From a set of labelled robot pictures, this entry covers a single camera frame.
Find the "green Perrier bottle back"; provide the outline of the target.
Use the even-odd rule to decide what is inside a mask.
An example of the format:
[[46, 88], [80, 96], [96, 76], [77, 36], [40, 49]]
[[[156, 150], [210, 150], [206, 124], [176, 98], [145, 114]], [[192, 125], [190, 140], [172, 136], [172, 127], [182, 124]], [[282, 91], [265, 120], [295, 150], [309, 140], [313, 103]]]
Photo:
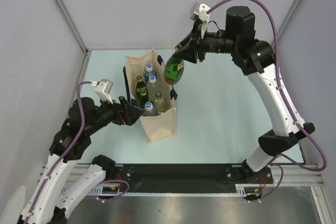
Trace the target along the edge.
[[164, 69], [164, 80], [169, 85], [177, 84], [184, 72], [184, 60], [170, 57]]

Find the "clear glass bottle green cap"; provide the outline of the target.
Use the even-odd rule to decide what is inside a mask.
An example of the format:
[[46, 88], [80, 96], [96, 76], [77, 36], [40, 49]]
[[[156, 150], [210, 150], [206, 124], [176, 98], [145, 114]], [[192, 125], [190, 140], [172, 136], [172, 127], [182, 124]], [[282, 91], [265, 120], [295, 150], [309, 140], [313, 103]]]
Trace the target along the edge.
[[158, 91], [155, 93], [154, 104], [156, 106], [158, 114], [163, 114], [166, 112], [167, 104], [162, 92]]

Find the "clear unlabelled plastic water bottle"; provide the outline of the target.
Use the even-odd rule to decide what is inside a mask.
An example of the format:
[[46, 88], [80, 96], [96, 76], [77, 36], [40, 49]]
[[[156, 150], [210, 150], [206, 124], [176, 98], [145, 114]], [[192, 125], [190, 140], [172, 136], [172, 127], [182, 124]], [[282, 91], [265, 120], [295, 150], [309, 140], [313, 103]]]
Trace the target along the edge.
[[158, 80], [155, 75], [149, 76], [149, 80], [147, 82], [147, 89], [149, 92], [149, 98], [152, 103], [155, 103], [155, 97], [157, 92], [161, 92], [162, 97], [165, 97], [166, 95], [162, 82]]

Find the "blue label water bottle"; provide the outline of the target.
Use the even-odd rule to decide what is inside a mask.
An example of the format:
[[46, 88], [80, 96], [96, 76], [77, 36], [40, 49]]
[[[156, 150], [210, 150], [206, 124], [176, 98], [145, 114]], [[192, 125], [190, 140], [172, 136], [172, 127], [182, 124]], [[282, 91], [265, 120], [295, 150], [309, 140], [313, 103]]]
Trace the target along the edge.
[[151, 63], [147, 63], [145, 65], [145, 69], [144, 69], [144, 82], [148, 83], [149, 81], [149, 76], [154, 75], [157, 78], [157, 71], [156, 69], [153, 67], [153, 65]]

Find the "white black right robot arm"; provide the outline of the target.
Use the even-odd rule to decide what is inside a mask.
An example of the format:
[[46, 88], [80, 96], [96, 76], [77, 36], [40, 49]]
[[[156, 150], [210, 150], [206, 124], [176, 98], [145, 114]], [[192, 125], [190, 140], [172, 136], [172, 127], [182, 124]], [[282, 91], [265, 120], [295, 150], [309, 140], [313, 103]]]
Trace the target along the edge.
[[278, 154], [292, 148], [306, 133], [313, 133], [315, 126], [306, 122], [299, 114], [290, 116], [289, 109], [281, 96], [285, 91], [276, 77], [275, 54], [271, 45], [255, 37], [255, 15], [247, 6], [233, 6], [226, 11], [224, 30], [208, 32], [210, 8], [195, 4], [191, 19], [191, 32], [175, 47], [172, 59], [192, 63], [202, 62], [208, 52], [230, 54], [248, 80], [254, 85], [272, 123], [272, 129], [260, 136], [258, 147], [242, 163], [241, 177], [254, 183], [269, 162]]

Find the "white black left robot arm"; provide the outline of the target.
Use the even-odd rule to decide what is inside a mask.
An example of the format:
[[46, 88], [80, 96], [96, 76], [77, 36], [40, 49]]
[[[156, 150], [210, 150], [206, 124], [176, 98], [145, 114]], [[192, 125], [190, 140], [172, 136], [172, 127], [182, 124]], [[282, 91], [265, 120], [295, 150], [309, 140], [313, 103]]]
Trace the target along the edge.
[[91, 144], [91, 136], [110, 123], [132, 126], [143, 113], [142, 108], [131, 105], [123, 96], [119, 97], [119, 102], [102, 101], [100, 105], [95, 105], [89, 97], [76, 99], [68, 111], [68, 118], [54, 136], [44, 173], [17, 222], [49, 223], [57, 197]]

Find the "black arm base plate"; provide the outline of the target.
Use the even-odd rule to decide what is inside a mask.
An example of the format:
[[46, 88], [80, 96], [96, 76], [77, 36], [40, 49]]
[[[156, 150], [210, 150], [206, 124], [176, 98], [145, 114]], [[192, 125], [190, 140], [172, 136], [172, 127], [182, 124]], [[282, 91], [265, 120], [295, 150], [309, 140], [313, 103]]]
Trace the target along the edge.
[[241, 164], [119, 164], [115, 171], [136, 193], [218, 193], [236, 184], [274, 182], [270, 168], [255, 173]]

